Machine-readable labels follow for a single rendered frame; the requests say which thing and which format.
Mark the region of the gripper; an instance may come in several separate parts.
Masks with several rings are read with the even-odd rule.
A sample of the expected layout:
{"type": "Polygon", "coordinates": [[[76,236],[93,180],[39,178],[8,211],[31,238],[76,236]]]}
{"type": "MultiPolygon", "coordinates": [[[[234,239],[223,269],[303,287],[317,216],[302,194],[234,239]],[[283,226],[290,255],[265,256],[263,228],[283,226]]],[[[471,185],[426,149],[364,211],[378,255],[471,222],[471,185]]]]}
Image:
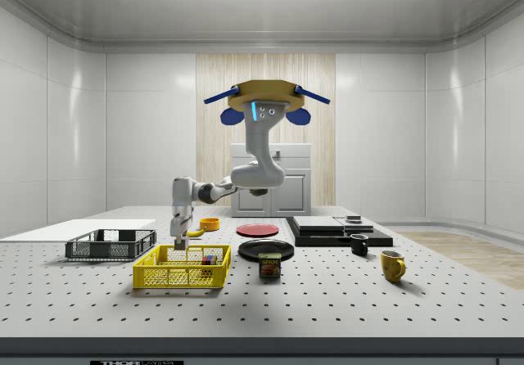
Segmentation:
{"type": "Polygon", "coordinates": [[[187,235],[187,230],[192,224],[192,216],[177,213],[170,222],[170,235],[175,243],[183,243],[187,235]]]}

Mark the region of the yellow basket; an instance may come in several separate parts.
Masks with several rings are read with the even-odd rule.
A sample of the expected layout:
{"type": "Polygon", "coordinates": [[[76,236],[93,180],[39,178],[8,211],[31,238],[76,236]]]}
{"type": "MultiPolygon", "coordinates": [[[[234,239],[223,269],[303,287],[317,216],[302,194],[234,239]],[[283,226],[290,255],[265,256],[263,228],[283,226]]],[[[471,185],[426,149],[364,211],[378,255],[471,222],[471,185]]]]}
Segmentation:
{"type": "Polygon", "coordinates": [[[231,246],[196,245],[175,250],[158,245],[133,265],[135,288],[220,288],[231,264],[231,246]],[[216,265],[202,265],[205,255],[216,255],[216,265]]]}

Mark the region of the red plate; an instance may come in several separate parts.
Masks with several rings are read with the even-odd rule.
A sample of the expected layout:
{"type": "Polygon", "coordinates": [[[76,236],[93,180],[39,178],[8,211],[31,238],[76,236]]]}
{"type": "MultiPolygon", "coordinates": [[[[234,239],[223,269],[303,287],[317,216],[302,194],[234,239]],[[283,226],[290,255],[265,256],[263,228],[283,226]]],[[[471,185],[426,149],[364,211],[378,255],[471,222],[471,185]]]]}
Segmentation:
{"type": "Polygon", "coordinates": [[[237,227],[237,234],[243,237],[271,237],[278,232],[277,226],[267,223],[248,223],[237,227]]]}

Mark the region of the dark grey basket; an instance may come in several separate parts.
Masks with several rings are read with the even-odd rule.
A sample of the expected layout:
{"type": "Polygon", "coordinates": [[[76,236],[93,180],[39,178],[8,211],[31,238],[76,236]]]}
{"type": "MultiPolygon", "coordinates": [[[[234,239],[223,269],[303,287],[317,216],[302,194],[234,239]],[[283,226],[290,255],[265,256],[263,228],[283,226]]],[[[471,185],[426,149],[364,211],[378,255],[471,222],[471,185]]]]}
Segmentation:
{"type": "Polygon", "coordinates": [[[135,260],[156,243],[156,231],[98,229],[65,244],[65,256],[74,260],[135,260]]]}

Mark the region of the black plate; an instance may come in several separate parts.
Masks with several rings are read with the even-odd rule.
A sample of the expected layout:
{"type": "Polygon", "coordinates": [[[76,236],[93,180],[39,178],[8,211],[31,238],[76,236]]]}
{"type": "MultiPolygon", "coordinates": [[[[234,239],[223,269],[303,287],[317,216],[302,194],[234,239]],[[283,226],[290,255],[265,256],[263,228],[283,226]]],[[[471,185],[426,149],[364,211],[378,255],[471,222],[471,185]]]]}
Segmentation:
{"type": "Polygon", "coordinates": [[[251,261],[257,261],[260,253],[279,253],[286,260],[294,255],[294,246],[280,240],[258,239],[241,243],[238,253],[251,261]]]}

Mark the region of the flat-sided can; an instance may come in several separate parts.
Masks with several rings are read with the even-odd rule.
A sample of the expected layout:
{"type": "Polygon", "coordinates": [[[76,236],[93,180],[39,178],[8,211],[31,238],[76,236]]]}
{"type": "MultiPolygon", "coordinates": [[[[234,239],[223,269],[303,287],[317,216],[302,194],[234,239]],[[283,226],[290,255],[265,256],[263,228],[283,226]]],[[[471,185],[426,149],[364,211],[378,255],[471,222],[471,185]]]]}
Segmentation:
{"type": "Polygon", "coordinates": [[[259,253],[260,277],[280,277],[282,274],[280,253],[259,253]]]}

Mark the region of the white board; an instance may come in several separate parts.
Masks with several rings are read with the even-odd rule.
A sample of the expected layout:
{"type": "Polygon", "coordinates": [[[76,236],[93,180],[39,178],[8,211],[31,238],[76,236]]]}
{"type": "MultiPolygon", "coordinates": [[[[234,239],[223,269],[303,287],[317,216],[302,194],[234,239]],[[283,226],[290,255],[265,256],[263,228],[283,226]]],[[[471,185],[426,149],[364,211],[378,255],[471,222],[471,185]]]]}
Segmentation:
{"type": "Polygon", "coordinates": [[[68,241],[97,229],[139,229],[154,222],[155,219],[73,219],[0,241],[68,241]]]}

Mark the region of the white cabinet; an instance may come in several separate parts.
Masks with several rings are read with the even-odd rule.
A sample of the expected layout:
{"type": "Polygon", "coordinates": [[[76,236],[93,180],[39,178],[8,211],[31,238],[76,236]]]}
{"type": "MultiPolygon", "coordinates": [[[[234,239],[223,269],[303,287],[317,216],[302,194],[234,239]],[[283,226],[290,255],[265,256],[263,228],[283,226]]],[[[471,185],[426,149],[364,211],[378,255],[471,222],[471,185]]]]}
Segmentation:
{"type": "Polygon", "coordinates": [[[271,156],[285,172],[282,186],[263,196],[248,191],[232,195],[234,217],[288,217],[309,215],[311,211],[311,170],[309,143],[271,143],[271,156]]]}

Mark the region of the black stove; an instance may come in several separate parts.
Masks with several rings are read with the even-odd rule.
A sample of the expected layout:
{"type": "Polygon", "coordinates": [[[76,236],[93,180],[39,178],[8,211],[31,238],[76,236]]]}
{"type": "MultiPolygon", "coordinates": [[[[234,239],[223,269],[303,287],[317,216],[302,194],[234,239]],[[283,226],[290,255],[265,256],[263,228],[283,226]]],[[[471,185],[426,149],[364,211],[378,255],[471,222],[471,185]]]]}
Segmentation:
{"type": "Polygon", "coordinates": [[[344,228],[333,230],[331,228],[299,228],[299,225],[292,217],[287,218],[287,223],[295,237],[295,246],[350,246],[351,234],[364,234],[368,237],[369,246],[388,247],[394,245],[392,237],[376,228],[363,231],[346,231],[344,228]]]}

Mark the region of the black mug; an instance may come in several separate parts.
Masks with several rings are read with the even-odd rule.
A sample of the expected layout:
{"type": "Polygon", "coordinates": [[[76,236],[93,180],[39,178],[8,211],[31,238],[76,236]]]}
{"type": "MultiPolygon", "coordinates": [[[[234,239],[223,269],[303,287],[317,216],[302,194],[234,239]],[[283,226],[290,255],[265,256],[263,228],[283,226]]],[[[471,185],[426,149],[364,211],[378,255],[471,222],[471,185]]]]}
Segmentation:
{"type": "Polygon", "coordinates": [[[368,254],[368,236],[364,234],[350,235],[351,251],[354,255],[365,256],[368,254]]]}

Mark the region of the yellow mug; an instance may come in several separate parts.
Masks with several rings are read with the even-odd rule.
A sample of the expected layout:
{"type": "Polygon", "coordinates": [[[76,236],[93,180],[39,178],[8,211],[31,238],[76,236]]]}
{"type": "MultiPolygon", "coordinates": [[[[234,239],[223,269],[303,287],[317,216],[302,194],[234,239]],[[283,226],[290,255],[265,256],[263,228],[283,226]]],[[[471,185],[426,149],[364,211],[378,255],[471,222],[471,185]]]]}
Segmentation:
{"type": "Polygon", "coordinates": [[[404,256],[394,250],[383,250],[380,258],[385,279],[389,282],[399,282],[406,272],[404,256]]]}

